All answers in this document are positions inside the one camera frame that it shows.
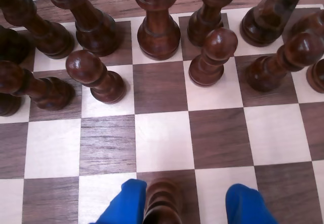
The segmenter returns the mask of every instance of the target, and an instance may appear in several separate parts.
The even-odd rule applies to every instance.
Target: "blue object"
[[[130,179],[121,185],[121,192],[110,202],[99,219],[92,224],[142,224],[147,183]]]
[[[226,193],[225,202],[228,224],[278,224],[261,194],[245,185],[232,185]]]

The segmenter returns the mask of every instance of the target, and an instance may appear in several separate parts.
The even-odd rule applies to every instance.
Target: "dark square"
[[[194,46],[188,39],[187,27],[189,19],[190,16],[179,17],[183,61],[192,60],[201,53],[201,48]],[[222,21],[224,23],[224,27],[229,29],[226,13],[222,13]]]
[[[81,120],[80,175],[136,172],[134,115]]]
[[[182,61],[136,64],[133,73],[136,114],[188,110]]]
[[[264,55],[247,55],[235,57],[239,86],[241,89],[243,106],[265,106],[298,103],[293,78],[290,72],[283,78],[279,88],[270,92],[259,92],[247,83],[245,70],[252,62]]]
[[[324,102],[299,104],[312,160],[324,160]]]
[[[180,187],[183,197],[183,208],[180,214],[182,223],[200,224],[194,170],[137,173],[137,179],[144,180],[147,184],[157,178],[168,178]]]
[[[280,224],[322,224],[312,162],[256,166],[258,189]]]
[[[25,179],[23,224],[77,224],[78,177]]]
[[[30,121],[44,121],[57,119],[78,119],[81,118],[81,101],[82,101],[82,86],[79,82],[73,80],[66,70],[40,71],[34,72],[35,78],[57,77],[73,86],[75,96],[70,101],[69,105],[58,111],[48,111],[40,109],[33,101],[30,103]]]
[[[116,26],[120,45],[112,54],[100,58],[106,66],[133,63],[131,22],[116,22]]]
[[[300,19],[302,18],[304,15],[308,15],[311,13],[315,13],[317,11],[319,11],[320,8],[299,8],[299,9],[295,9],[291,15],[291,17],[289,18],[283,33],[282,33],[282,39],[283,42],[286,43],[287,40],[289,39],[289,32],[292,28],[292,26]]]
[[[195,169],[253,166],[243,108],[190,111]]]
[[[1,124],[0,178],[23,178],[28,123]]]

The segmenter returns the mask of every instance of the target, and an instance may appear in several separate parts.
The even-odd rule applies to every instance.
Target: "wooden chess piece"
[[[223,27],[221,9],[233,0],[202,0],[202,7],[194,12],[188,23],[188,38],[195,46],[202,46],[212,30]]]
[[[311,88],[319,93],[324,93],[324,59],[309,66],[306,77]]]
[[[15,114],[21,105],[21,97],[0,93],[0,116],[9,117]]]
[[[76,39],[80,45],[96,54],[106,56],[119,46],[116,24],[109,15],[96,9],[89,0],[51,0],[75,17]]]
[[[299,0],[262,0],[251,8],[240,24],[243,39],[264,47],[279,38]]]
[[[169,14],[176,0],[135,0],[146,11],[137,40],[148,57],[164,60],[172,57],[180,43],[180,28]]]
[[[277,54],[262,56],[246,69],[249,85],[258,91],[271,91],[280,86],[288,71],[300,71],[316,63],[323,55],[324,42],[310,31],[302,32],[282,45]]]
[[[177,185],[157,179],[146,190],[143,224],[181,224],[182,196]]]
[[[70,102],[74,89],[56,78],[35,79],[32,72],[15,63],[0,61],[0,92],[14,96],[28,95],[39,108],[60,110]]]
[[[224,63],[237,48],[235,33],[226,28],[210,32],[204,42],[201,55],[195,57],[189,67],[191,80],[199,86],[211,86],[224,73]]]
[[[90,87],[98,101],[113,104],[125,95],[126,86],[120,75],[108,71],[100,58],[89,51],[72,52],[66,60],[66,70],[72,79]]]
[[[290,30],[290,37],[311,29],[324,38],[324,10],[305,15]]]
[[[43,20],[33,0],[0,0],[0,8],[8,23],[30,31],[36,47],[46,56],[60,59],[73,50],[73,36],[61,24]]]
[[[27,38],[15,30],[0,25],[0,60],[21,63],[28,55],[30,44]]]

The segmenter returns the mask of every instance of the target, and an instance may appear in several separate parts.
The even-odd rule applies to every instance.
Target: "chess pawn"
[[[9,117],[20,108],[21,97],[0,93],[0,116]]]
[[[66,60],[66,70],[72,79],[90,87],[98,101],[113,104],[125,95],[126,87],[120,75],[108,71],[100,58],[89,51],[72,52]]]
[[[310,66],[307,69],[306,77],[311,88],[319,93],[324,93],[324,59]]]
[[[182,196],[177,185],[157,179],[146,190],[143,224],[181,224]]]
[[[51,111],[67,106],[74,95],[68,83],[56,77],[35,79],[32,72],[9,61],[0,61],[0,92],[28,95],[39,108]]]
[[[316,63],[323,55],[324,43],[312,32],[302,32],[282,45],[277,54],[262,56],[246,69],[249,85],[257,91],[271,91],[280,86],[288,71],[300,71]]]
[[[180,43],[180,29],[169,15],[176,0],[135,0],[146,10],[146,17],[138,29],[137,40],[148,57],[164,60],[172,57]]]
[[[202,0],[202,7],[194,12],[187,28],[188,38],[195,46],[202,46],[212,30],[223,27],[221,9],[233,0]]]
[[[61,24],[43,20],[33,0],[0,0],[0,8],[8,23],[30,31],[36,47],[46,56],[60,59],[73,50],[73,36]]]
[[[195,57],[189,67],[191,80],[199,86],[211,86],[224,73],[224,63],[237,48],[235,33],[226,28],[211,31],[204,42],[201,55]]]
[[[299,0],[262,0],[251,8],[240,24],[243,39],[264,47],[279,38]]]
[[[324,38],[324,10],[305,15],[290,30],[290,37],[311,29]]]
[[[0,25],[0,60],[21,63],[28,55],[30,44],[27,38],[15,30]]]
[[[103,57],[114,52],[119,46],[116,24],[109,15],[96,9],[89,0],[51,0],[75,17],[76,39],[80,45]]]

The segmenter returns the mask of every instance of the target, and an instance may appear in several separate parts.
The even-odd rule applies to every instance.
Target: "wood grain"
[[[135,0],[89,0],[97,9],[106,12],[113,18],[145,16]],[[233,0],[224,9],[248,8],[257,5],[261,0]],[[38,14],[47,20],[56,22],[72,22],[74,17],[69,10],[55,7],[50,0],[35,1]],[[324,0],[300,0],[299,4],[323,4]],[[177,0],[170,8],[170,13],[194,12],[202,6],[201,0]],[[0,13],[0,25],[13,27],[8,24]]]

